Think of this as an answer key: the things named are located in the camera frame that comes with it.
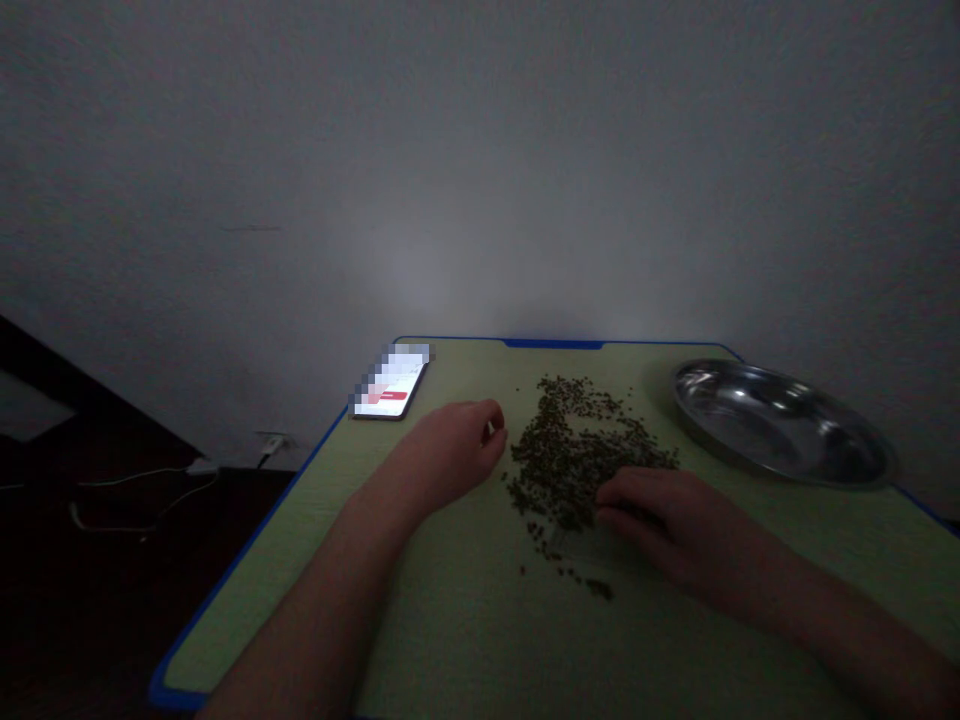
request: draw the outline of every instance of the stainless steel bowl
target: stainless steel bowl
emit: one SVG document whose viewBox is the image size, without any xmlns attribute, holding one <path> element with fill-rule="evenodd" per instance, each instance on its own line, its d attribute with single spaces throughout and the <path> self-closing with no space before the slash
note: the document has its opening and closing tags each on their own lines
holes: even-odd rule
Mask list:
<svg viewBox="0 0 960 720">
<path fill-rule="evenodd" d="M 845 489 L 893 481 L 883 436 L 829 395 L 786 375 L 729 360 L 693 360 L 673 373 L 686 430 L 728 462 Z"/>
</svg>

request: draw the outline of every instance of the smartphone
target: smartphone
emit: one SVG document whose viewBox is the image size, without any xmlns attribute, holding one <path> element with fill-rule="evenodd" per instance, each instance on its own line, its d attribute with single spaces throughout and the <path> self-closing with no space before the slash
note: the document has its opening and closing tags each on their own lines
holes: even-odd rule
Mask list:
<svg viewBox="0 0 960 720">
<path fill-rule="evenodd" d="M 387 345 L 350 395 L 351 417 L 362 420 L 403 420 L 433 359 L 429 345 Z"/>
</svg>

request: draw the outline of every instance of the table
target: table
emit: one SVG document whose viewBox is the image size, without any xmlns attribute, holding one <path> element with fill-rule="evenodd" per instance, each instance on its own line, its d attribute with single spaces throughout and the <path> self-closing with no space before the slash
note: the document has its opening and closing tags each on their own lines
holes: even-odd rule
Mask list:
<svg viewBox="0 0 960 720">
<path fill-rule="evenodd" d="M 751 476 L 677 423 L 670 371 L 697 343 L 398 338 L 436 360 L 402 422 L 340 417 L 157 668 L 158 705 L 194 710 L 290 587 L 344 501 L 396 441 L 447 402 L 496 398 L 511 440 L 536 413 L 545 373 L 633 395 L 634 412 L 680 449 L 682 467 L 798 552 L 861 588 L 960 661 L 960 542 L 896 488 L 845 492 Z M 860 717 L 803 653 L 683 596 L 602 533 L 558 537 L 590 597 L 535 555 L 499 478 L 431 517 L 411 540 L 384 610 L 355 711 L 364 717 Z M 523 566 L 524 574 L 518 572 Z"/>
</svg>

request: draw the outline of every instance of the right hand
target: right hand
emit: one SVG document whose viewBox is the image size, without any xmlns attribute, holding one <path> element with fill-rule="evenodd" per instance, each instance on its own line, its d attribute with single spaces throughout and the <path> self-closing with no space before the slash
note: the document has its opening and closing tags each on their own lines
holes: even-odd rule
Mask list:
<svg viewBox="0 0 960 720">
<path fill-rule="evenodd" d="M 766 630 L 786 629 L 797 590 L 822 573 L 689 472 L 621 468 L 600 487 L 597 505 L 597 520 L 638 545 L 681 589 Z"/>
</svg>

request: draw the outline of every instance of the seed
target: seed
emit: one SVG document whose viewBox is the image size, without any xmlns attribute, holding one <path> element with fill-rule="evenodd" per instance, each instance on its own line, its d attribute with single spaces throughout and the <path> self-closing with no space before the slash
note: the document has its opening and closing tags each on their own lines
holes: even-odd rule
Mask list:
<svg viewBox="0 0 960 720">
<path fill-rule="evenodd" d="M 644 427 L 644 418 L 627 416 L 624 402 L 597 390 L 589 378 L 544 375 L 537 389 L 541 391 L 537 415 L 519 441 L 510 447 L 519 473 L 505 485 L 521 517 L 530 513 L 545 517 L 565 532 L 583 532 L 593 526 L 597 489 L 620 467 L 676 469 L 680 466 L 677 449 L 661 449 L 657 438 L 651 437 Z M 595 430 L 587 424 L 584 429 L 574 431 L 570 418 L 606 420 L 613 423 L 615 429 Z M 506 473 L 502 479 L 507 480 Z M 548 550 L 542 524 L 531 522 L 527 529 L 539 554 L 552 562 L 562 559 Z M 582 582 L 572 569 L 568 569 L 568 573 Z M 591 592 L 607 599 L 613 596 L 606 583 L 591 586 Z"/>
</svg>

